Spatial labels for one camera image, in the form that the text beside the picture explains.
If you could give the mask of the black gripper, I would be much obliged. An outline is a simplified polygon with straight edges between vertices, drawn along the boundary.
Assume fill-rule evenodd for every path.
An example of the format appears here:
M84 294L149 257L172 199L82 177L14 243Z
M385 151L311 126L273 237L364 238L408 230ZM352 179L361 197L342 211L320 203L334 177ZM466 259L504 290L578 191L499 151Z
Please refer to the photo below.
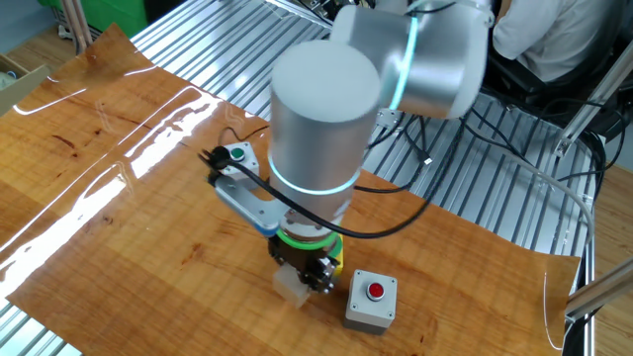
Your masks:
M280 238L268 240L269 254L280 264L286 262L302 271L302 282L313 292L328 294L335 286L339 262L329 255L326 247L302 249Z

